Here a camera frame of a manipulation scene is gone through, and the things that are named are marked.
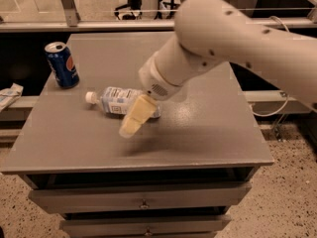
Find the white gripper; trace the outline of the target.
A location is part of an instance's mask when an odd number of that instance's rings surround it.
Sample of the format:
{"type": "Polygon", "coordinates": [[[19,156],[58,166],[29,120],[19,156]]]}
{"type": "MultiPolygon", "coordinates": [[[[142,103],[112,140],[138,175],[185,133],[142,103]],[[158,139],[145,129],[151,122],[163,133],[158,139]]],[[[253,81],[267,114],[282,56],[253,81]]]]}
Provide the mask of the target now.
{"type": "Polygon", "coordinates": [[[119,134],[124,138],[131,138],[150,119],[157,110],[158,101],[170,99],[181,87],[167,82],[156,65],[156,55],[151,56],[139,70],[142,90],[145,94],[139,95],[128,109],[119,134]]]}

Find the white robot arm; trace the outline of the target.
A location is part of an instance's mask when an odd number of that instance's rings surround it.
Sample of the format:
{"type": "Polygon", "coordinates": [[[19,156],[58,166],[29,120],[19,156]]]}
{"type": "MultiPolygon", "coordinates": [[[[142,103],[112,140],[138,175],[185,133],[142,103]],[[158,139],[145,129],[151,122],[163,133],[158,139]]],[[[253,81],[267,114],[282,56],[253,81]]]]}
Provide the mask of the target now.
{"type": "Polygon", "coordinates": [[[128,109],[119,134],[134,136],[160,101],[225,61],[316,109],[317,39],[257,25],[223,0],[185,0],[171,38],[139,70],[143,93],[128,109]]]}

